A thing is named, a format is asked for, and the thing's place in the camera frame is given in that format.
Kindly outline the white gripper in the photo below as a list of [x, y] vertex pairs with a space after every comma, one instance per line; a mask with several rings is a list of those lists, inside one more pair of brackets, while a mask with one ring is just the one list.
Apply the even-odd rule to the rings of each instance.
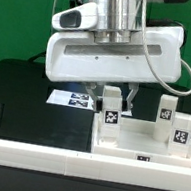
[[90, 31], [60, 31], [48, 41], [46, 76], [56, 82], [85, 82], [95, 112], [102, 110], [103, 100], [92, 82], [130, 82], [122, 104], [124, 111], [130, 111], [137, 83], [157, 78], [173, 83], [180, 78], [183, 34], [181, 27], [149, 27], [144, 35], [134, 32], [127, 44], [96, 44]]

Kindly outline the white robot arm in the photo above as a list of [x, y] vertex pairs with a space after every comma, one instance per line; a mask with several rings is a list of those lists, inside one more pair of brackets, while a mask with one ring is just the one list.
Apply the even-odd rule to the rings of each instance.
[[82, 5], [52, 17], [56, 30], [48, 40], [46, 76], [51, 81], [125, 82], [132, 86], [157, 78], [180, 78], [181, 27], [142, 29], [147, 3], [189, 0], [83, 0]]

